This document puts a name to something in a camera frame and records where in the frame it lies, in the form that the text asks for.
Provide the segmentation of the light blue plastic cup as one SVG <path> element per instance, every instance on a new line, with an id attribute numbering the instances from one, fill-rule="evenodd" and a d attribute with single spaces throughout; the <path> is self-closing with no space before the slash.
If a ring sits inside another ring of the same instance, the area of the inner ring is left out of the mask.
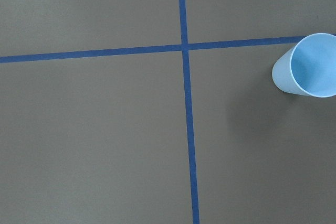
<path id="1" fill-rule="evenodd" d="M 301 39 L 275 62 L 272 80 L 286 93 L 335 96 L 335 35 L 316 33 Z"/>

